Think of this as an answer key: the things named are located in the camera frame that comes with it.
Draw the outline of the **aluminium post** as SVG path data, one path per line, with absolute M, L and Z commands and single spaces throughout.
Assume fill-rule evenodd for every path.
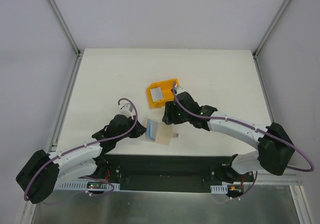
M 271 20 L 270 24 L 267 27 L 267 30 L 265 31 L 264 35 L 262 36 L 262 39 L 260 40 L 258 46 L 255 48 L 255 50 L 252 53 L 252 56 L 254 59 L 256 59 L 260 52 L 263 50 L 264 46 L 266 45 L 267 41 L 271 37 L 272 33 L 275 31 L 278 23 L 280 22 L 281 18 L 287 11 L 287 8 L 291 4 L 293 0 L 283 0 L 280 7 L 278 8 L 276 14 L 274 15 L 273 19 Z
M 64 34 L 64 36 L 66 37 L 70 47 L 72 48 L 72 51 L 74 52 L 74 54 L 77 57 L 81 57 L 82 56 L 82 51 L 79 48 L 78 44 L 76 43 L 67 23 L 65 22 L 65 19 L 56 3 L 55 0 L 46 0 L 48 6 L 50 7 L 60 29 L 62 30 L 62 33 Z

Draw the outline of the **aluminium frame rail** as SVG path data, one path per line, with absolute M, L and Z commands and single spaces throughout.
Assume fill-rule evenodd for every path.
M 256 184 L 259 185 L 302 185 L 300 176 L 294 172 L 285 172 L 281 176 L 273 175 L 269 172 L 260 171 Z

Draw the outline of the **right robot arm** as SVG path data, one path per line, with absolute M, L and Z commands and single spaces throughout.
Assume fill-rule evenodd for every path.
M 188 92 L 179 93 L 175 100 L 165 103 L 162 121 L 166 125 L 188 122 L 195 128 L 225 134 L 254 148 L 246 154 L 232 155 L 225 165 L 214 170 L 220 181 L 233 183 L 242 175 L 259 170 L 281 176 L 294 154 L 294 149 L 284 144 L 292 141 L 281 125 L 273 122 L 263 126 L 228 117 L 215 107 L 200 106 Z

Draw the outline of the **yellow plastic bin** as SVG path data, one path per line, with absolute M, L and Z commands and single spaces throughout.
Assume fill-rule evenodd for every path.
M 177 78 L 154 82 L 146 89 L 146 95 L 148 98 L 148 104 L 150 108 L 161 108 L 166 102 L 173 100 L 173 83 L 178 86 L 179 81 Z

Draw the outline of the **right aluminium post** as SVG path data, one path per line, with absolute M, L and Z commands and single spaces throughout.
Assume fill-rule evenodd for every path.
M 291 4 L 293 0 L 283 0 L 280 7 L 278 8 L 276 14 L 274 15 L 273 19 L 271 20 L 270 24 L 267 27 L 267 30 L 265 31 L 264 35 L 262 36 L 262 39 L 260 40 L 258 46 L 255 48 L 255 50 L 252 53 L 252 56 L 254 59 L 256 59 L 260 52 L 263 50 L 264 46 L 266 45 L 267 41 L 271 37 L 272 33 L 275 31 L 278 23 L 280 22 L 281 18 L 287 11 L 287 8 Z

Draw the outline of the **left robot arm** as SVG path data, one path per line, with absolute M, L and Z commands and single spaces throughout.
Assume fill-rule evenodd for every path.
M 63 151 L 36 151 L 16 176 L 24 191 L 24 200 L 37 204 L 45 200 L 59 185 L 82 176 L 101 178 L 106 167 L 102 156 L 113 150 L 124 138 L 139 138 L 146 132 L 136 116 L 116 115 L 89 141 Z

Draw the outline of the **beige card holder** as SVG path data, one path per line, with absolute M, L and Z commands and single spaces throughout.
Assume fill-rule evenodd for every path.
M 173 131 L 171 125 L 166 125 L 164 123 L 157 122 L 152 119 L 146 119 L 146 132 L 143 135 L 144 141 L 169 145 L 172 139 L 178 138 L 179 134 Z

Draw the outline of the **left aluminium post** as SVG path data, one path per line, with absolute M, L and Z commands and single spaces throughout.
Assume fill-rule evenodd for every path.
M 82 51 L 79 48 L 78 44 L 76 43 L 67 23 L 65 22 L 65 19 L 56 3 L 55 0 L 46 0 L 48 6 L 50 7 L 60 29 L 62 30 L 62 33 L 64 34 L 64 36 L 66 37 L 70 47 L 72 48 L 72 51 L 74 52 L 74 54 L 77 57 L 81 57 L 82 56 Z

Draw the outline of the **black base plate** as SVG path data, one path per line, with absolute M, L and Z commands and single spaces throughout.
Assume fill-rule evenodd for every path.
M 252 182 L 262 166 L 252 163 L 242 174 L 232 169 L 234 156 L 105 154 L 94 158 L 91 177 L 120 185 L 121 190 L 209 193 L 211 186 Z

